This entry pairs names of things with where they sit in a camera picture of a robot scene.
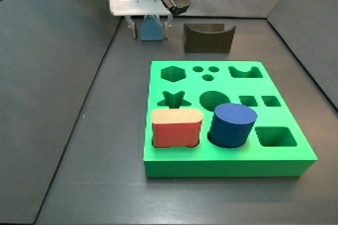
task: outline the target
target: rectangular hole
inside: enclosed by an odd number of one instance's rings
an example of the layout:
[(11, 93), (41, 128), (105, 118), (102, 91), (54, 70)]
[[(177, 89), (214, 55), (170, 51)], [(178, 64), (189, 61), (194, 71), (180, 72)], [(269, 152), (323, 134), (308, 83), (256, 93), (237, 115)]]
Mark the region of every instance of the rectangular hole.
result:
[(248, 106), (248, 107), (257, 107), (258, 106), (258, 102), (254, 96), (241, 96), (240, 97), (241, 103), (242, 105)]
[(268, 107), (280, 107), (281, 106), (281, 101), (277, 96), (262, 96), (265, 105)]

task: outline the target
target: dark gray table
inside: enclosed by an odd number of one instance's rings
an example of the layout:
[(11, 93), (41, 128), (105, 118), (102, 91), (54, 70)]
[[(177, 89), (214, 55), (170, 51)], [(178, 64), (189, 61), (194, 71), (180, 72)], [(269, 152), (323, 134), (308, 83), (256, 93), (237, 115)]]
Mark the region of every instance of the dark gray table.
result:
[[(238, 26), (232, 53), (185, 54), (184, 23)], [(338, 222), (338, 117), (265, 20), (176, 19), (169, 41), (121, 25), (38, 224)], [(300, 178), (152, 179), (144, 145), (153, 60), (260, 60), (319, 162)]]

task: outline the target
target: hexagonal hole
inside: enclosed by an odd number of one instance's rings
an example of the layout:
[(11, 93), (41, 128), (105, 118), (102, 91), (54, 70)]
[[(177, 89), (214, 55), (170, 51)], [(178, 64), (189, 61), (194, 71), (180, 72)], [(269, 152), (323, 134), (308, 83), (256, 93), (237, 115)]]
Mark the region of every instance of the hexagonal hole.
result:
[(176, 66), (165, 68), (162, 70), (162, 78), (172, 82), (177, 82), (185, 79), (186, 78), (185, 69)]

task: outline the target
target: shape sorter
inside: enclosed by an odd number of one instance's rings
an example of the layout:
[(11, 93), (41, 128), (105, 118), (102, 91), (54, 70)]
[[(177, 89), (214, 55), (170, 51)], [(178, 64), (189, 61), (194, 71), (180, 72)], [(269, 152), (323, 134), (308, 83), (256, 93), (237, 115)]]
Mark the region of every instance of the shape sorter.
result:
[[(222, 148), (208, 138), (218, 105), (242, 104), (258, 119), (245, 145)], [(154, 146), (153, 111), (204, 113), (196, 147)], [(145, 143), (148, 177), (300, 176), (317, 156), (261, 62), (154, 61)]]

